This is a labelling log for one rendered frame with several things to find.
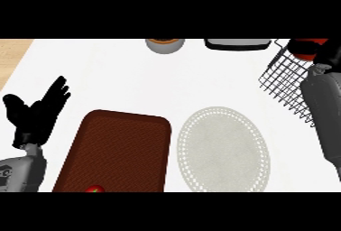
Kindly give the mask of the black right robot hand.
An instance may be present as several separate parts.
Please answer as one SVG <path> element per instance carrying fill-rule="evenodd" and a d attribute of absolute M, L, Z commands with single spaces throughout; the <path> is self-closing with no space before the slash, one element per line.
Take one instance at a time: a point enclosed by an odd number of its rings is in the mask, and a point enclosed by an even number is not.
<path fill-rule="evenodd" d="M 289 42 L 289 51 L 291 52 L 293 40 Z M 327 39 L 327 43 L 321 46 L 318 50 L 317 57 L 312 61 L 315 64 L 330 65 L 331 68 L 327 72 L 341 73 L 341 40 Z"/>

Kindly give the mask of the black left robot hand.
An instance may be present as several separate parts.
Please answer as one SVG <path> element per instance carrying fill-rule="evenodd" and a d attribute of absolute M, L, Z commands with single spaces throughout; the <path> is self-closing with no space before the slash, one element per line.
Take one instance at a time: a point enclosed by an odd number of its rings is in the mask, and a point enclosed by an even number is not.
<path fill-rule="evenodd" d="M 15 125 L 15 139 L 12 146 L 23 149 L 29 143 L 45 145 L 52 134 L 58 116 L 72 96 L 67 79 L 60 76 L 48 93 L 32 106 L 14 94 L 4 96 L 8 109 L 8 120 Z"/>

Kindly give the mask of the red can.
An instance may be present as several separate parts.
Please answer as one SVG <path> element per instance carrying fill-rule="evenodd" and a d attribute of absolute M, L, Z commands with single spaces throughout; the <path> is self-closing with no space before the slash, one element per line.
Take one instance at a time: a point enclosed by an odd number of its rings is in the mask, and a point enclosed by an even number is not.
<path fill-rule="evenodd" d="M 314 61 L 327 39 L 294 39 L 291 53 L 297 59 Z"/>

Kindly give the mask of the brown rectangular placemat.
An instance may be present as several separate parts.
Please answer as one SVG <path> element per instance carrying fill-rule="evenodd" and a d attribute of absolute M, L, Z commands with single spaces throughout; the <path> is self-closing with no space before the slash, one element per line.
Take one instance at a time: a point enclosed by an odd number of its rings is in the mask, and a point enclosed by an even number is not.
<path fill-rule="evenodd" d="M 162 192 L 166 184 L 172 124 L 160 116 L 95 110 L 86 115 L 54 190 Z"/>

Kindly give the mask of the pale oval placemat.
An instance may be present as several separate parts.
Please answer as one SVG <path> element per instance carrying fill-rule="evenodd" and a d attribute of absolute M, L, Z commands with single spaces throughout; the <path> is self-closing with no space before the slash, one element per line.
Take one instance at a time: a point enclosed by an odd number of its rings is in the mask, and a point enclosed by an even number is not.
<path fill-rule="evenodd" d="M 266 189 L 266 140 L 249 117 L 228 107 L 207 107 L 188 118 L 178 139 L 178 162 L 193 191 Z"/>

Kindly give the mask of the dark grey appliance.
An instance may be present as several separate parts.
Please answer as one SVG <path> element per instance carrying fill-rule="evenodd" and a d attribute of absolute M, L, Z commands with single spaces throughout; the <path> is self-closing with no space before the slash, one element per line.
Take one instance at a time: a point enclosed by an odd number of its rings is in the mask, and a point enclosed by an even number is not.
<path fill-rule="evenodd" d="M 272 40 L 269 39 L 206 39 L 206 46 L 219 51 L 260 51 Z"/>

